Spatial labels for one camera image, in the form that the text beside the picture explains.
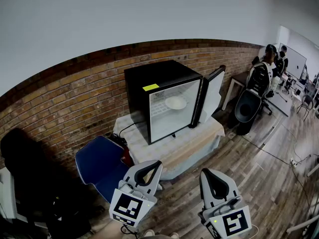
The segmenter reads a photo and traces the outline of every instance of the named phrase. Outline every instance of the blue plastic chair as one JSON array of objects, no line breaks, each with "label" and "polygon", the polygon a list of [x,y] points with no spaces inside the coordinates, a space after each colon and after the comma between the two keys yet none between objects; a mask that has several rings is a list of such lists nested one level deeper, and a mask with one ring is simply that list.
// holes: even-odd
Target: blue plastic chair
[{"label": "blue plastic chair", "polygon": [[129,167],[121,161],[124,149],[111,140],[98,136],[75,155],[76,166],[84,184],[93,184],[108,201],[123,180]]}]

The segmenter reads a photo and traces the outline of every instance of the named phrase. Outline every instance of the power strip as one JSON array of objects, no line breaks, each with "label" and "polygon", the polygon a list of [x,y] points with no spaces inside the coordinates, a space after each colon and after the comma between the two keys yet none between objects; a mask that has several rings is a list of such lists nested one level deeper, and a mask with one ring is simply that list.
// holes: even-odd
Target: power strip
[{"label": "power strip", "polygon": [[290,162],[291,162],[291,164],[293,165],[294,168],[297,167],[298,163],[294,160],[293,157],[290,157]]}]

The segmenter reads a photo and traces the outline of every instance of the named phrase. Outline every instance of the floor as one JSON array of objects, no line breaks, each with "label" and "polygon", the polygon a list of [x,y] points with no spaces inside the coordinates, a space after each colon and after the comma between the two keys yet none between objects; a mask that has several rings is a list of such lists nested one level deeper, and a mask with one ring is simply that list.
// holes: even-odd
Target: floor
[{"label": "floor", "polygon": [[[294,155],[294,136],[297,138],[296,153],[301,159],[309,154],[319,154],[319,119],[311,111],[303,121],[304,110],[296,111],[300,101],[294,100],[291,116],[286,119],[264,150],[276,157],[290,162]],[[164,190],[157,192],[158,202],[140,224],[140,231],[153,229],[156,234],[169,235],[177,232],[183,239],[211,239],[208,230],[200,223],[197,213],[203,207],[200,197],[199,174],[202,168],[209,167],[232,177],[248,204],[252,224],[259,228],[255,238],[297,239],[301,238],[302,230],[286,233],[286,229],[307,220],[310,216],[306,195],[296,180],[290,166],[259,150],[250,142],[261,147],[271,127],[279,115],[273,109],[273,115],[266,112],[256,118],[249,135],[238,136],[236,129],[227,128],[227,119],[231,105],[226,111],[219,111],[214,117],[224,125],[225,137],[219,147],[207,157],[177,178],[161,182]],[[317,213],[315,203],[318,200],[317,178],[314,173],[310,178],[306,174],[317,164],[317,157],[312,155],[295,169],[303,184],[311,205],[311,211]],[[99,230],[110,221],[108,212],[96,218],[93,229]],[[252,228],[249,238],[257,232]]]}]

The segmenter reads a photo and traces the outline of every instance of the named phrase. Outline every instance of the yellow label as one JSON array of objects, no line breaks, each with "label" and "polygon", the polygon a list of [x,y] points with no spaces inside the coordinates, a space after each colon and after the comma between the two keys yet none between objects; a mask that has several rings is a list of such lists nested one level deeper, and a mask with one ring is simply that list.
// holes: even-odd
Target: yellow label
[{"label": "yellow label", "polygon": [[145,91],[153,90],[153,89],[157,89],[157,88],[159,88],[159,85],[157,85],[157,84],[152,84],[152,85],[148,85],[148,86],[143,87],[143,89]]}]

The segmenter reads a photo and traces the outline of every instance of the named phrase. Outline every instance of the plate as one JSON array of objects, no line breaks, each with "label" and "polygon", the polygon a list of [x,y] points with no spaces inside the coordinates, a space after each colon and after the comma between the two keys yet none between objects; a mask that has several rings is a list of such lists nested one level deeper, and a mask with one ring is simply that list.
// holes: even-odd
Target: plate
[{"label": "plate", "polygon": [[184,109],[187,105],[187,102],[184,98],[181,97],[170,97],[165,99],[165,104],[173,110]]}]

